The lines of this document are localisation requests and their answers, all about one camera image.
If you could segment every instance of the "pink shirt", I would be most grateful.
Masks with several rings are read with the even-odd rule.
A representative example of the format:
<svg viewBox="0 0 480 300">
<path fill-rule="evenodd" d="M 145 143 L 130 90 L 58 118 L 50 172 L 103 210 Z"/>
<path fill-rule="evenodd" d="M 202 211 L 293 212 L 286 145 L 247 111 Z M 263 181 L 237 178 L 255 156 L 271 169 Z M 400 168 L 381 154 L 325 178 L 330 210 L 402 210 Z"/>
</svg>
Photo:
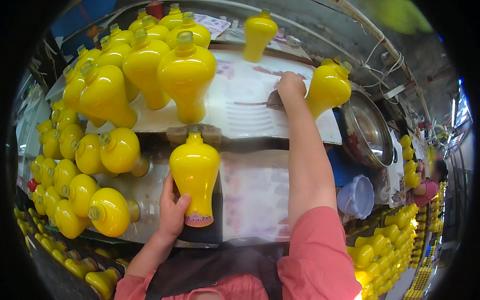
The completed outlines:
<svg viewBox="0 0 480 300">
<path fill-rule="evenodd" d="M 418 207 L 427 205 L 430 200 L 435 197 L 440 186 L 438 183 L 431 181 L 430 179 L 420 181 L 420 184 L 424 183 L 427 186 L 427 191 L 423 196 L 414 195 L 415 203 Z"/>
<path fill-rule="evenodd" d="M 283 299 L 361 299 L 361 284 L 345 249 L 345 231 L 337 211 L 321 206 L 304 213 L 290 241 L 289 256 L 277 262 Z M 155 270 L 146 278 L 125 276 L 117 284 L 115 300 L 143 300 Z M 216 292 L 223 300 L 268 300 L 262 282 L 250 274 L 236 274 L 217 284 L 164 300 L 193 300 L 197 292 Z"/>
</svg>

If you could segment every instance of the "worker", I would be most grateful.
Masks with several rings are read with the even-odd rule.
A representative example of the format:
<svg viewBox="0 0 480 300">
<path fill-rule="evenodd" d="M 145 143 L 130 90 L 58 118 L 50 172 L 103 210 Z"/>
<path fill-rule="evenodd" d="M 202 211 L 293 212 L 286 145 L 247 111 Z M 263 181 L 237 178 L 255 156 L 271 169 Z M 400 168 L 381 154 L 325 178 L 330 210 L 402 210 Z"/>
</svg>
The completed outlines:
<svg viewBox="0 0 480 300">
<path fill-rule="evenodd" d="M 184 249 L 170 255 L 191 197 L 177 198 L 169 173 L 158 230 L 130 262 L 115 300 L 361 299 L 338 218 L 332 167 L 307 103 L 305 83 L 283 74 L 278 93 L 289 119 L 289 253 L 283 243 Z"/>
<path fill-rule="evenodd" d="M 425 178 L 425 163 L 422 161 L 417 167 L 417 174 L 421 181 L 416 188 L 407 192 L 406 203 L 416 203 L 418 207 L 427 205 L 435 197 L 440 188 L 440 182 L 447 180 L 447 165 L 443 160 L 436 160 L 433 163 L 433 170 L 430 170 L 430 177 Z"/>
</svg>

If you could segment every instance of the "black apron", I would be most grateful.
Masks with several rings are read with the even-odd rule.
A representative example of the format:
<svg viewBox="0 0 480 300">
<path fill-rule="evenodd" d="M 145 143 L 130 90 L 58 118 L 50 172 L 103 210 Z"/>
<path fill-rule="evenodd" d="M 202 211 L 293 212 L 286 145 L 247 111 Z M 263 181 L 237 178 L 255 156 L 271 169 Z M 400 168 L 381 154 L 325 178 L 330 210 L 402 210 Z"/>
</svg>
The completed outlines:
<svg viewBox="0 0 480 300">
<path fill-rule="evenodd" d="M 276 262 L 287 243 L 231 249 L 184 249 L 156 270 L 145 299 L 162 299 L 205 288 L 231 275 L 249 273 L 261 280 L 269 300 L 282 299 Z"/>
</svg>

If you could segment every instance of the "light blue bucket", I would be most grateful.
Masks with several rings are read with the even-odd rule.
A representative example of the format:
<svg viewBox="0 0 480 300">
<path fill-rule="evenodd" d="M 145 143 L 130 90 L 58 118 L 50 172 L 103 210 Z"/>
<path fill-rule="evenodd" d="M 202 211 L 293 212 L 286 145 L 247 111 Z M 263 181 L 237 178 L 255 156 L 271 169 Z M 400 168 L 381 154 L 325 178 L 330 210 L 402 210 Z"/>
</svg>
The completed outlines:
<svg viewBox="0 0 480 300">
<path fill-rule="evenodd" d="M 358 175 L 338 191 L 336 205 L 345 215 L 364 220 L 372 213 L 373 199 L 372 183 L 367 177 Z"/>
</svg>

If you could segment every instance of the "metal bowl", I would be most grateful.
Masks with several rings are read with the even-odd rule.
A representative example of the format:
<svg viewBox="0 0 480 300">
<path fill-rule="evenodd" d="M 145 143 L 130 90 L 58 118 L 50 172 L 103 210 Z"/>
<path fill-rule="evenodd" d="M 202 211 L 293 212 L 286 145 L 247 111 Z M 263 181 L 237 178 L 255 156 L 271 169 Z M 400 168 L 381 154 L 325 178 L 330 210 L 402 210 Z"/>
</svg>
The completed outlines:
<svg viewBox="0 0 480 300">
<path fill-rule="evenodd" d="M 380 110 L 367 95 L 352 91 L 350 100 L 340 108 L 343 148 L 354 160 L 371 168 L 393 164 L 392 137 Z"/>
</svg>

